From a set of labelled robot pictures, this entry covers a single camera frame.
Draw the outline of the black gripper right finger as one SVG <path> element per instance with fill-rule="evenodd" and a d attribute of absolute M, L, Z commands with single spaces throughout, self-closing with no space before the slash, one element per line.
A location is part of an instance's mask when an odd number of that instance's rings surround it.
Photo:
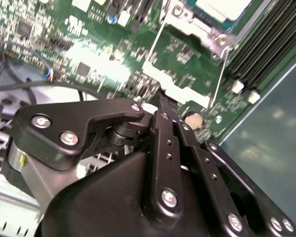
<path fill-rule="evenodd" d="M 296 237 L 296 225 L 214 141 L 199 143 L 167 100 L 180 143 L 186 210 L 170 237 Z"/>

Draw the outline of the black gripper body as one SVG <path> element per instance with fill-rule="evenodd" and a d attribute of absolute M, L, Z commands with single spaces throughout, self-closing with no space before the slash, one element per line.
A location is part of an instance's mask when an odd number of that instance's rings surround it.
<path fill-rule="evenodd" d="M 191 175 L 181 170 L 184 206 L 176 225 L 161 229 L 142 211 L 148 156 L 127 155 L 60 191 L 41 223 L 44 237 L 224 237 L 200 198 Z"/>

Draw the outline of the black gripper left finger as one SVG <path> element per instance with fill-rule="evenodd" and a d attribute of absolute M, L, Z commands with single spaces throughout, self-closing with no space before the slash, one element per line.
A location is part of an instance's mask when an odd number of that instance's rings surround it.
<path fill-rule="evenodd" d="M 160 93 L 152 112 L 131 99 L 41 104 L 20 108 L 12 122 L 11 167 L 19 188 L 46 212 L 55 196 L 79 181 L 78 163 L 132 146 L 148 156 L 142 211 L 146 216 L 181 216 L 183 187 L 179 141 L 168 96 Z"/>

